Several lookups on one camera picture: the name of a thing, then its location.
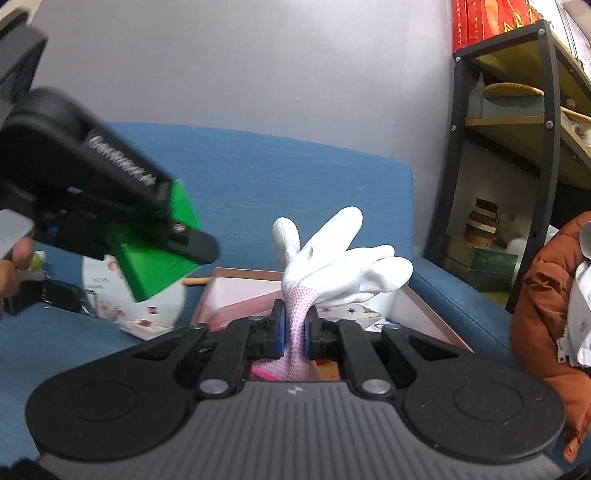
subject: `human hand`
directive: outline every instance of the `human hand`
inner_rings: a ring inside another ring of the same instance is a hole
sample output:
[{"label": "human hand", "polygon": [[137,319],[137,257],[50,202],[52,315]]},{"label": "human hand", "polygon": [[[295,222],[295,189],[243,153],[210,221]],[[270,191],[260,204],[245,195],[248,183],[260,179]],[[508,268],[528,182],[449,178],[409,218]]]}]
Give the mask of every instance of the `human hand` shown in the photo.
[{"label": "human hand", "polygon": [[19,271],[24,271],[31,265],[34,243],[29,237],[21,238],[12,247],[10,260],[0,260],[0,298],[8,298],[18,293],[20,284]]}]

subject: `wooden stick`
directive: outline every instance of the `wooden stick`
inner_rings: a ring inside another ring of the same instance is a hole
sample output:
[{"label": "wooden stick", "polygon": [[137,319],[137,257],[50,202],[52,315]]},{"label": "wooden stick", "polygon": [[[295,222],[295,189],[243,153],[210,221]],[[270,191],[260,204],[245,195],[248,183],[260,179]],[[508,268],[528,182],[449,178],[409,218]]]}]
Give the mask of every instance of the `wooden stick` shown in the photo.
[{"label": "wooden stick", "polygon": [[185,277],[181,280],[183,285],[194,287],[196,285],[207,285],[211,277]]}]

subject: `white glove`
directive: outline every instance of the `white glove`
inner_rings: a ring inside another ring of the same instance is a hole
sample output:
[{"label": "white glove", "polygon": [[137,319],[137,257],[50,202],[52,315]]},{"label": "white glove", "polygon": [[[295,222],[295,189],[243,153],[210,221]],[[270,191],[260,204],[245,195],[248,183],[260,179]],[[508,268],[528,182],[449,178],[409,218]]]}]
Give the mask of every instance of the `white glove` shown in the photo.
[{"label": "white glove", "polygon": [[363,215],[357,207],[338,212],[300,250],[295,224],[279,218],[273,241],[285,265],[282,290],[295,286],[318,292],[316,305],[337,307],[368,301],[380,292],[402,287],[413,273],[409,260],[394,256],[394,247],[347,250],[359,232]]}]

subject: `wooden shelf board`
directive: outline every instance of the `wooden shelf board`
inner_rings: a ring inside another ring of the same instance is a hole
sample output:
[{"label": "wooden shelf board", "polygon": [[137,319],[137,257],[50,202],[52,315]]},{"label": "wooden shelf board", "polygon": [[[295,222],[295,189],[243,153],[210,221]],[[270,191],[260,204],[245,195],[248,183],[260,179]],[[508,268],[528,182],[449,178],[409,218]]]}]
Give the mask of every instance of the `wooden shelf board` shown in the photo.
[{"label": "wooden shelf board", "polygon": [[[518,154],[532,165],[540,168],[542,138],[545,129],[544,117],[496,116],[471,118],[466,126],[490,140]],[[560,170],[558,181],[566,185],[591,190],[591,150],[574,133],[566,122],[561,123]],[[580,156],[573,155],[567,145],[576,146]]]},{"label": "wooden shelf board", "polygon": [[493,302],[495,302],[497,305],[500,305],[503,308],[505,308],[505,306],[507,305],[509,295],[511,295],[511,292],[508,291],[482,291],[480,293],[482,293],[485,297],[491,299]]},{"label": "wooden shelf board", "polygon": [[[558,59],[558,78],[561,95],[577,103],[577,111],[591,116],[591,81],[579,63],[562,43],[554,38]],[[538,41],[530,41],[482,55],[474,62],[502,82],[516,82],[543,89],[540,48]],[[583,89],[578,83],[586,85]]]}]

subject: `pink dotted glove cuff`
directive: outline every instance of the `pink dotted glove cuff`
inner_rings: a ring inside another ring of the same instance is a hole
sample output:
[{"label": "pink dotted glove cuff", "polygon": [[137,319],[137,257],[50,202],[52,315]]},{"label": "pink dotted glove cuff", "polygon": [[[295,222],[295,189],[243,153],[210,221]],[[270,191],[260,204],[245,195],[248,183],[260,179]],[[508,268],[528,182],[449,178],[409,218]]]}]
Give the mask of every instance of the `pink dotted glove cuff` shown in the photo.
[{"label": "pink dotted glove cuff", "polygon": [[283,292],[289,337],[285,340],[285,354],[279,360],[254,362],[251,375],[267,381],[314,381],[319,380],[316,363],[304,356],[304,320],[318,292],[307,287],[292,287]]}]

